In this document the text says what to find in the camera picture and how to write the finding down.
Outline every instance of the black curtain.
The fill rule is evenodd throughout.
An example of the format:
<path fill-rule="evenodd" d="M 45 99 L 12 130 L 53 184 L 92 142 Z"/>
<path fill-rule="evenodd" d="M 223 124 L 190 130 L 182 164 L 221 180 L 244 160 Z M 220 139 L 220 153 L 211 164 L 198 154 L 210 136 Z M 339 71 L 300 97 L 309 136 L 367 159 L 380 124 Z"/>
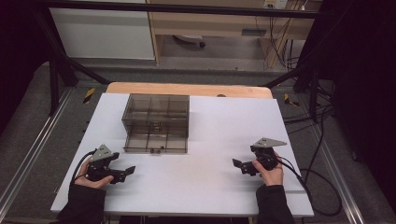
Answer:
<path fill-rule="evenodd" d="M 337 35 L 324 52 L 318 75 L 335 82 L 333 101 L 346 137 L 396 212 L 395 4 L 354 1 L 334 30 Z M 326 34 L 326 27 L 316 22 L 303 57 Z"/>
<path fill-rule="evenodd" d="M 46 38 L 35 23 L 26 0 L 0 1 L 0 135 L 21 102 L 35 70 L 50 59 Z M 56 31 L 48 9 L 43 14 Z"/>

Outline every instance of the gray floor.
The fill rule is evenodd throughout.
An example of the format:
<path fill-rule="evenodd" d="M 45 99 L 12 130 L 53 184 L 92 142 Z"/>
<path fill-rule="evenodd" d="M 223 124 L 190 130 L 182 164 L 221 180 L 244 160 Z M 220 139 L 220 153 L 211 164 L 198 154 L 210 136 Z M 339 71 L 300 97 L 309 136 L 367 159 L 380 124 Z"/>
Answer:
<path fill-rule="evenodd" d="M 185 43 L 172 36 L 166 37 L 163 60 L 160 65 L 155 65 L 153 62 L 128 62 L 125 64 L 123 61 L 108 63 L 85 61 L 85 63 L 91 63 L 92 70 L 111 80 L 137 82 L 256 86 L 264 84 L 286 71 L 280 66 L 274 69 L 265 67 L 265 61 L 256 38 L 208 37 L 205 42 L 206 47 L 200 49 L 196 44 Z M 7 211 L 6 220 L 8 221 L 18 218 L 20 221 L 21 219 L 27 220 L 25 223 L 33 223 L 33 220 L 37 220 L 37 222 L 41 220 L 42 223 L 45 223 L 46 220 L 55 219 L 55 215 L 50 211 L 50 206 L 56 195 L 54 191 L 63 181 L 65 172 L 78 149 L 78 141 L 82 139 L 83 131 L 89 125 L 87 122 L 99 101 L 100 93 L 106 90 L 106 86 L 93 84 L 90 78 L 82 74 L 78 76 L 81 79 L 80 84 L 73 89 L 70 101 L 62 116 Z M 293 102 L 302 103 L 301 101 L 307 98 L 307 94 L 293 93 L 290 88 L 293 82 L 294 80 L 288 80 L 280 87 L 273 89 L 274 97 L 278 100 L 284 118 L 305 113 L 303 106 L 284 103 L 285 93 L 289 94 Z M 332 89 L 332 85 L 328 85 L 328 82 L 322 84 L 329 91 Z M 90 102 L 85 105 L 82 101 L 92 85 L 96 87 L 95 93 Z M 328 104 L 324 98 L 319 98 L 319 102 L 322 105 Z M 30 146 L 44 126 L 49 111 L 49 72 L 48 67 L 44 65 L 36 71 L 35 78 L 18 111 L 0 138 L 0 158 L 2 158 L 0 160 L 0 176 L 2 176 L 0 192 L 6 190 L 8 183 L 17 172 Z M 309 122 L 305 122 L 286 126 L 300 168 L 307 168 L 318 144 L 318 139 L 314 136 L 312 128 L 302 129 L 309 124 Z M 331 149 L 331 153 L 342 171 L 342 176 L 361 211 L 364 222 L 396 223 L 395 215 L 366 165 L 352 160 L 352 152 L 339 127 L 337 118 L 327 117 L 325 119 L 324 136 L 325 142 Z M 320 154 L 313 169 L 330 179 L 331 176 Z M 313 205 L 318 210 L 331 213 L 337 208 L 336 195 L 323 180 L 311 174 L 308 186 L 314 197 Z M 343 210 L 334 217 L 316 213 L 314 217 L 306 217 L 304 222 L 349 223 L 349 219 Z"/>

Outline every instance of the gray carpet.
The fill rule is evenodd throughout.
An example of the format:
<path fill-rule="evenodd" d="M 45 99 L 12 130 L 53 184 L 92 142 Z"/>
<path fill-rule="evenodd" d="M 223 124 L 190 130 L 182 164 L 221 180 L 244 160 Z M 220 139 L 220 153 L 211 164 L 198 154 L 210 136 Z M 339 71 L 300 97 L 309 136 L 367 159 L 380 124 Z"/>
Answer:
<path fill-rule="evenodd" d="M 133 82 L 173 82 L 195 84 L 248 85 L 256 86 L 266 83 L 279 76 L 279 73 L 263 73 L 257 71 L 213 71 L 188 70 L 186 67 L 135 68 L 135 69 L 105 69 L 94 68 L 95 72 L 114 81 Z M 81 84 L 74 89 L 70 101 L 56 124 L 47 144 L 44 146 L 31 173 L 24 182 L 21 191 L 11 205 L 7 218 L 54 219 L 50 206 L 55 197 L 55 190 L 64 179 L 74 153 L 78 148 L 78 141 L 84 135 L 83 130 L 89 125 L 92 113 L 99 100 L 100 93 L 106 86 L 95 85 L 96 91 L 87 105 L 82 103 L 90 86 L 91 79 L 79 74 Z M 280 111 L 284 118 L 304 114 L 301 106 L 284 103 L 286 90 L 293 102 L 298 102 L 307 94 L 297 97 L 290 88 L 293 80 L 288 80 L 281 87 L 273 89 L 274 97 L 278 100 Z M 18 111 L 0 137 L 0 192 L 4 192 L 8 182 L 17 171 L 28 149 L 35 141 L 40 129 L 44 125 L 50 112 L 48 67 L 37 70 Z M 319 98 L 322 105 L 325 99 Z M 308 122 L 287 125 L 289 133 L 309 125 Z M 366 223 L 396 223 L 396 217 L 376 185 L 373 177 L 364 163 L 352 160 L 351 151 L 344 137 L 337 118 L 328 117 L 324 122 L 325 141 L 329 145 L 343 176 L 354 196 L 357 206 L 361 210 Z M 305 128 L 290 134 L 290 141 L 300 168 L 307 168 L 314 150 L 318 144 L 311 128 Z M 328 171 L 320 154 L 313 169 L 329 178 Z M 327 183 L 315 175 L 310 175 L 308 186 L 313 194 L 313 205 L 319 210 L 331 213 L 337 208 L 335 193 Z M 349 223 L 344 210 L 334 217 L 316 213 L 314 217 L 306 217 L 304 223 Z"/>

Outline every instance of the black cable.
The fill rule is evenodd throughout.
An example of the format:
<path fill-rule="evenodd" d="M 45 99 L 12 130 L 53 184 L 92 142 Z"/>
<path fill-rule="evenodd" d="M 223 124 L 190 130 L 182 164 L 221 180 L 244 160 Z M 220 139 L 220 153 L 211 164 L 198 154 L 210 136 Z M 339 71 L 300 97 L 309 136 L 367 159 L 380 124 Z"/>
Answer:
<path fill-rule="evenodd" d="M 288 159 L 286 159 L 286 158 L 283 158 L 283 157 L 279 157 L 279 158 L 280 158 L 280 159 L 282 159 L 282 160 L 285 160 L 285 161 L 287 161 L 287 162 L 290 164 L 291 168 L 292 168 L 293 170 L 295 170 L 295 168 L 294 168 L 293 164 L 291 164 L 291 162 L 290 162 Z"/>
<path fill-rule="evenodd" d="M 97 149 L 95 149 L 94 151 L 88 152 L 88 153 L 85 154 L 85 155 L 81 158 L 81 160 L 78 162 L 78 165 L 77 165 L 77 167 L 76 167 L 76 170 L 75 170 L 75 172 L 73 173 L 72 180 L 70 181 L 69 187 L 72 187 L 72 186 L 74 185 L 76 173 L 77 173 L 79 167 L 81 166 L 81 164 L 84 162 L 85 158 L 87 158 L 87 157 L 90 156 L 90 155 L 93 155 L 93 153 L 95 153 L 96 150 L 97 150 Z"/>
<path fill-rule="evenodd" d="M 334 185 L 330 180 L 328 180 L 326 177 L 324 177 L 323 175 L 319 174 L 318 172 L 316 172 L 316 171 L 314 171 L 314 170 L 312 170 L 312 169 L 311 169 L 311 170 L 308 170 L 308 169 L 300 169 L 300 171 L 312 172 L 313 174 L 319 176 L 319 177 L 322 178 L 324 181 L 326 181 L 326 182 L 332 187 L 332 189 L 334 190 L 334 192 L 335 192 L 335 194 L 336 194 L 336 196 L 337 196 L 337 200 L 338 200 L 338 207 L 337 207 L 337 210 L 336 210 L 335 212 L 332 212 L 332 213 L 325 213 L 325 212 L 322 212 L 322 211 L 318 210 L 318 209 L 313 205 L 313 201 L 314 201 L 314 200 L 313 200 L 313 197 L 312 197 L 312 193 L 311 193 L 311 191 L 309 190 L 308 186 L 306 185 L 306 181 L 303 181 L 303 178 L 302 178 L 299 174 L 297 174 L 297 172 L 295 171 L 295 169 L 294 169 L 293 165 L 291 164 L 291 162 L 288 161 L 288 160 L 285 159 L 285 158 L 282 158 L 282 157 L 279 157 L 279 158 L 282 159 L 282 160 L 286 160 L 286 161 L 290 164 L 290 165 L 288 165 L 288 164 L 286 164 L 285 162 L 283 162 L 282 160 L 278 160 L 279 163 L 281 163 L 282 165 L 286 166 L 289 170 L 291 170 L 291 171 L 295 174 L 295 176 L 297 177 L 297 179 L 298 179 L 298 181 L 300 182 L 301 186 L 304 188 L 304 190 L 305 190 L 305 192 L 306 192 L 306 195 L 308 196 L 308 200 L 309 200 L 309 202 L 311 202 L 311 204 L 312 204 L 312 209 L 313 209 L 315 212 L 317 212 L 317 213 L 319 213 L 319 214 L 321 214 L 321 215 L 323 215 L 323 216 L 327 216 L 327 217 L 336 216 L 336 215 L 338 215 L 338 214 L 341 212 L 342 207 L 343 207 L 343 205 L 342 205 L 342 200 L 341 200 L 341 196 L 340 196 L 340 194 L 339 194 L 337 188 L 335 187 L 335 185 Z"/>
<path fill-rule="evenodd" d="M 258 24 L 258 22 L 257 22 L 257 17 L 255 17 L 254 20 L 256 21 L 256 28 L 257 28 L 257 31 L 259 32 L 259 36 L 260 36 L 260 37 L 264 37 L 264 36 L 262 35 L 262 31 L 260 30 L 259 24 Z"/>
<path fill-rule="evenodd" d="M 331 97 L 329 97 L 329 96 L 327 96 L 327 95 L 323 95 L 323 94 L 321 94 L 320 92 L 318 92 L 318 97 L 320 97 L 320 98 L 322 98 L 322 99 L 324 99 L 325 101 L 327 101 L 327 102 L 331 102 Z"/>
<path fill-rule="evenodd" d="M 286 42 L 285 42 L 285 44 L 283 45 L 283 48 L 282 48 L 282 54 L 281 54 L 281 56 L 282 56 L 282 61 L 283 61 L 283 62 L 287 62 L 287 61 L 288 61 L 288 60 L 286 59 L 286 47 L 287 47 L 287 45 L 288 45 L 288 42 L 289 42 L 289 40 L 287 39 Z"/>
<path fill-rule="evenodd" d="M 280 28 L 279 33 L 282 31 L 282 29 L 284 29 L 285 27 L 288 27 L 288 26 L 289 26 L 290 20 L 291 20 L 291 19 L 288 19 L 288 21 L 285 22 L 285 24 Z M 270 37 L 271 37 L 271 38 L 270 38 L 270 43 L 271 43 L 271 45 L 272 45 L 272 47 L 273 47 L 273 49 L 274 49 L 274 51 L 275 51 L 275 53 L 276 53 L 276 57 L 277 57 L 277 59 L 279 60 L 280 64 L 282 64 L 282 66 L 284 66 L 284 67 L 287 67 L 286 64 L 285 64 L 285 62 L 284 62 L 284 61 L 282 60 L 282 58 L 280 57 L 279 52 L 278 52 L 277 49 L 276 49 L 276 41 L 275 41 L 274 35 L 273 35 L 275 21 L 276 21 L 276 19 L 274 19 L 273 17 L 270 17 Z M 282 36 L 285 35 L 286 30 L 287 30 L 287 29 L 285 28 L 284 31 L 283 31 L 283 35 L 282 35 Z"/>
<path fill-rule="evenodd" d="M 340 193 L 338 192 L 338 190 L 337 190 L 337 188 L 335 187 L 335 185 L 334 185 L 330 180 L 328 180 L 326 177 L 324 177 L 323 175 L 321 175 L 320 173 L 318 173 L 318 172 L 316 172 L 316 171 L 314 171 L 314 170 L 312 170 L 312 169 L 311 169 L 311 170 L 308 170 L 308 169 L 300 169 L 300 171 L 307 171 L 307 172 L 310 172 L 310 173 L 312 173 L 312 174 L 314 174 L 314 175 L 317 175 L 318 177 L 320 177 L 320 178 L 323 179 L 324 181 L 326 181 L 326 183 L 328 183 L 328 184 L 332 187 L 332 189 L 333 189 L 334 192 L 335 192 L 335 195 L 337 196 L 338 207 L 337 207 L 337 210 L 336 210 L 335 212 L 333 212 L 333 213 L 325 213 L 325 212 L 322 212 L 322 211 L 318 210 L 318 209 L 312 204 L 312 208 L 314 209 L 314 211 L 318 212 L 319 214 L 321 214 L 321 215 L 323 215 L 323 216 L 327 216 L 327 217 L 333 217 L 333 216 L 338 215 L 338 214 L 341 212 L 342 208 L 343 208 L 343 204 L 342 204 L 341 195 L 340 195 Z"/>
<path fill-rule="evenodd" d="M 317 110 L 320 110 L 321 108 L 324 108 L 324 107 L 326 107 L 326 106 L 330 106 L 330 105 L 322 105 L 322 106 L 318 107 Z M 303 114 L 300 114 L 300 115 L 296 115 L 296 116 L 293 116 L 293 117 L 285 117 L 285 118 L 283 118 L 283 119 L 295 119 L 295 118 L 299 118 L 299 117 L 303 117 L 303 116 L 308 116 L 308 115 L 309 115 L 309 112 L 306 112 L 306 113 L 303 113 Z"/>
<path fill-rule="evenodd" d="M 300 57 L 292 57 L 290 58 L 291 60 L 296 60 L 296 59 L 300 59 Z"/>
<path fill-rule="evenodd" d="M 333 111 L 333 109 L 332 109 L 332 110 L 329 110 L 329 111 L 326 111 L 326 112 L 325 112 L 325 115 L 327 116 L 327 115 L 331 114 L 332 111 Z M 302 119 L 285 120 L 285 121 L 284 121 L 284 124 L 285 124 L 285 125 L 290 125 L 290 124 L 294 124 L 294 123 L 299 123 L 299 122 L 307 121 L 307 120 L 310 120 L 310 119 L 312 119 L 312 118 L 311 118 L 311 117 L 306 117 L 306 118 L 302 118 Z"/>
<path fill-rule="evenodd" d="M 287 59 L 288 72 L 289 72 L 290 69 L 293 69 L 293 66 L 291 65 L 291 53 L 293 51 L 293 42 L 294 42 L 294 40 L 290 41 L 289 58 Z"/>
<path fill-rule="evenodd" d="M 297 172 L 294 170 L 293 167 L 287 165 L 285 162 L 283 162 L 282 160 L 278 160 L 280 164 L 286 166 L 289 170 L 291 170 L 297 177 L 298 181 L 300 182 L 301 186 L 304 188 L 306 195 L 308 196 L 309 202 L 312 203 L 312 194 L 311 191 L 309 190 L 308 186 L 305 184 L 305 182 L 303 181 L 303 178 L 297 174 Z"/>
<path fill-rule="evenodd" d="M 326 116 L 325 116 L 323 119 L 325 120 L 326 118 L 330 117 L 331 115 L 332 115 L 332 110 L 330 110 L 329 112 L 327 112 L 327 113 L 326 113 Z M 309 125 L 307 125 L 307 126 L 305 126 L 305 127 L 303 127 L 303 128 L 294 130 L 294 131 L 292 131 L 292 132 L 290 132 L 290 133 L 288 133 L 288 134 L 297 133 L 297 132 L 299 132 L 299 131 L 301 131 L 301 130 L 304 130 L 304 129 L 306 129 L 306 128 L 312 127 L 312 126 L 314 126 L 314 125 L 317 125 L 317 123 L 309 124 Z"/>
<path fill-rule="evenodd" d="M 74 179 L 73 183 L 76 182 L 76 180 L 79 179 L 79 178 L 82 177 L 82 176 L 85 176 L 85 174 L 84 174 L 84 175 L 78 175 L 78 176 Z"/>
<path fill-rule="evenodd" d="M 345 17 L 345 15 L 347 14 L 347 11 L 350 9 L 350 7 L 352 6 L 353 2 L 355 0 L 350 0 L 348 6 L 345 8 L 345 10 L 342 12 L 341 16 L 338 18 L 338 20 L 334 23 L 334 26 L 331 27 L 331 29 L 329 30 L 329 32 L 326 33 L 326 35 L 323 36 L 323 38 L 321 38 L 319 40 L 319 42 L 315 45 L 315 47 L 308 53 L 305 55 L 304 58 L 302 58 L 299 61 L 299 64 L 304 63 L 304 61 L 306 61 L 309 56 L 311 56 L 315 51 L 319 50 L 319 47 L 323 44 L 323 42 L 325 42 L 327 40 L 327 38 L 329 38 L 329 36 L 334 32 L 334 30 L 337 28 L 338 24 L 341 22 L 341 20 Z"/>
<path fill-rule="evenodd" d="M 309 162 L 309 166 L 308 166 L 308 168 L 307 168 L 308 172 L 306 173 L 306 176 L 305 176 L 305 179 L 304 179 L 304 182 L 305 182 L 305 183 L 306 183 L 307 180 L 308 180 L 309 171 L 312 169 L 312 165 L 314 164 L 315 158 L 316 158 L 317 155 L 318 155 L 321 142 L 323 141 L 323 136 L 324 136 L 324 122 L 323 122 L 324 119 L 323 119 L 323 115 L 325 114 L 327 108 L 328 108 L 328 107 L 325 107 L 325 108 L 323 109 L 323 112 L 322 112 L 321 121 L 320 121 L 321 135 L 320 135 L 320 138 L 319 138 L 318 146 L 317 146 L 317 148 L 315 149 L 314 155 L 312 156 L 311 162 Z"/>
<path fill-rule="evenodd" d="M 312 88 L 312 85 L 311 85 L 311 84 L 308 84 L 307 88 L 308 88 L 308 89 L 311 89 L 311 88 Z M 334 93 L 329 92 L 329 91 L 325 91 L 325 90 L 320 86 L 320 83 L 319 83 L 319 82 L 318 82 L 317 91 L 318 91 L 318 93 L 323 94 L 323 95 L 325 95 L 325 96 L 327 96 L 327 97 L 330 97 L 330 98 L 334 96 Z"/>

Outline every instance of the hand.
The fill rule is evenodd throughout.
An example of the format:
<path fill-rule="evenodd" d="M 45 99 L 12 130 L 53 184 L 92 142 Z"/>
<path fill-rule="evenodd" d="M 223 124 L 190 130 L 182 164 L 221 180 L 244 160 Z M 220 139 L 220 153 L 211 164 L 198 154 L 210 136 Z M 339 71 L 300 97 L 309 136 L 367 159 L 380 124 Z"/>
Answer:
<path fill-rule="evenodd" d="M 90 159 L 87 159 L 86 161 L 84 161 L 84 163 L 82 163 L 81 169 L 79 169 L 79 172 L 78 172 L 78 178 L 75 180 L 75 184 L 82 185 L 85 187 L 90 187 L 93 189 L 99 189 L 99 188 L 103 187 L 104 185 L 109 184 L 114 179 L 114 176 L 112 176 L 112 175 L 108 175 L 99 181 L 91 181 L 91 180 L 87 179 L 85 177 L 85 174 L 87 174 L 89 164 L 90 164 Z"/>
<path fill-rule="evenodd" d="M 256 167 L 256 169 L 260 172 L 262 180 L 266 186 L 283 185 L 282 164 L 278 163 L 273 170 L 267 171 L 257 160 L 253 161 L 252 163 L 254 167 Z"/>

